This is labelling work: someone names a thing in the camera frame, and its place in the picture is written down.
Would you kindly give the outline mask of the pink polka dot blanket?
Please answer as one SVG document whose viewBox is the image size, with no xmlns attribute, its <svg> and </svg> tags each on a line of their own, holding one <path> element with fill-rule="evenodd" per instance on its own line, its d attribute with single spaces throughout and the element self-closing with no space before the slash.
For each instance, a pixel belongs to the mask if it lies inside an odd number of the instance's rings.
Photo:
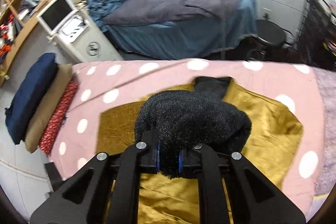
<svg viewBox="0 0 336 224">
<path fill-rule="evenodd" d="M 303 136 L 284 176 L 284 194 L 307 214 L 323 163 L 323 102 L 313 69 L 258 61 L 102 61 L 74 65 L 78 90 L 49 154 L 68 178 L 96 153 L 101 114 L 197 77 L 231 77 L 241 87 L 284 104 L 303 125 Z"/>
</svg>

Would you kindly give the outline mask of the red patterned folded cloth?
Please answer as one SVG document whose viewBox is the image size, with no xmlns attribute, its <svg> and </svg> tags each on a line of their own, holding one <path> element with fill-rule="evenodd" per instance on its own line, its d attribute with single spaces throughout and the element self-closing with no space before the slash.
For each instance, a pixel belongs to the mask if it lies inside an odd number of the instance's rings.
<svg viewBox="0 0 336 224">
<path fill-rule="evenodd" d="M 42 137 L 39 141 L 39 148 L 46 155 L 51 153 L 58 132 L 77 90 L 78 84 L 73 80 L 70 81 L 42 133 Z"/>
</svg>

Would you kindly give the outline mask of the grey lilac knitted blanket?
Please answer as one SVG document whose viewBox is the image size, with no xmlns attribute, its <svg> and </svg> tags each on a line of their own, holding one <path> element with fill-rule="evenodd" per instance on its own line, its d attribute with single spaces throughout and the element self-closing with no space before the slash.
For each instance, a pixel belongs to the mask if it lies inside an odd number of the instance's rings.
<svg viewBox="0 0 336 224">
<path fill-rule="evenodd" d="M 325 138 L 324 160 L 315 194 L 330 193 L 335 184 L 335 72 L 313 67 L 323 102 Z"/>
</svg>

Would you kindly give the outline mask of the tan folded cloth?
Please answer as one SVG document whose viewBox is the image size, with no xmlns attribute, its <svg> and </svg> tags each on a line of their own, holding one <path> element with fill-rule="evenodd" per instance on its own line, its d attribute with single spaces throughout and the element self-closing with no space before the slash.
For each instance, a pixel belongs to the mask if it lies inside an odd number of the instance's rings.
<svg viewBox="0 0 336 224">
<path fill-rule="evenodd" d="M 29 153 L 34 153 L 37 150 L 43 131 L 71 80 L 72 65 L 58 65 L 56 77 L 39 103 L 26 131 L 25 147 Z"/>
</svg>

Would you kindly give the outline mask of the navy blue folded cloth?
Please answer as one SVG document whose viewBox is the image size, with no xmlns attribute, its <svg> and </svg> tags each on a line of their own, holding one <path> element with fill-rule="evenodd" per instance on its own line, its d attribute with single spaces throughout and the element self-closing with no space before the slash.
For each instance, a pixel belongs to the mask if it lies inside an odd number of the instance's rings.
<svg viewBox="0 0 336 224">
<path fill-rule="evenodd" d="M 25 79 L 5 109 L 5 124 L 15 145 L 25 139 L 26 130 L 38 105 L 58 72 L 54 53 L 45 53 L 30 67 Z"/>
</svg>

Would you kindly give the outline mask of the white machine cabinet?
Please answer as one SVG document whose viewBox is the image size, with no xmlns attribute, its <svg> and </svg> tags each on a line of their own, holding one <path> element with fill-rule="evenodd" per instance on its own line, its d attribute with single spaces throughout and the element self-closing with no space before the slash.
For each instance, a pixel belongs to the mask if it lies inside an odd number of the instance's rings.
<svg viewBox="0 0 336 224">
<path fill-rule="evenodd" d="M 73 64 L 96 61 L 123 61 L 112 43 L 81 9 L 49 38 Z"/>
</svg>

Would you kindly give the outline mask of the black round stool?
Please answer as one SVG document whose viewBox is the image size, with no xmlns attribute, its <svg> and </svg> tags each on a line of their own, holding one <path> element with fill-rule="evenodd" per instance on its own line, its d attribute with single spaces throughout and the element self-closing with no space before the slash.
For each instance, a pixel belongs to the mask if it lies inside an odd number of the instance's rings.
<svg viewBox="0 0 336 224">
<path fill-rule="evenodd" d="M 281 61 L 286 50 L 286 32 L 283 28 L 269 20 L 256 21 L 257 34 L 248 38 L 252 43 L 247 59 L 253 61 Z"/>
</svg>

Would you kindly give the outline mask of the white framed monitor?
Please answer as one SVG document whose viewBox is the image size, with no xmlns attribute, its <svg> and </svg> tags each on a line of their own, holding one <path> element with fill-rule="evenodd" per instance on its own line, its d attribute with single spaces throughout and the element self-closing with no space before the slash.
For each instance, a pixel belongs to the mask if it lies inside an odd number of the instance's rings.
<svg viewBox="0 0 336 224">
<path fill-rule="evenodd" d="M 72 0 L 52 0 L 38 13 L 37 20 L 49 36 L 53 36 L 76 12 Z"/>
</svg>

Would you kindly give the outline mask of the grey purple duvet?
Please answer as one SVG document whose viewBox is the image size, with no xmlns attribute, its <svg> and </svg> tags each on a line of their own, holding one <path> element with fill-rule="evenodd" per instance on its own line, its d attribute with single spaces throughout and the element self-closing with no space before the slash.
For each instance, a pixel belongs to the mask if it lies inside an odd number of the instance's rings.
<svg viewBox="0 0 336 224">
<path fill-rule="evenodd" d="M 111 25 L 144 25 L 193 19 L 225 20 L 241 0 L 127 0 L 104 20 Z"/>
</svg>

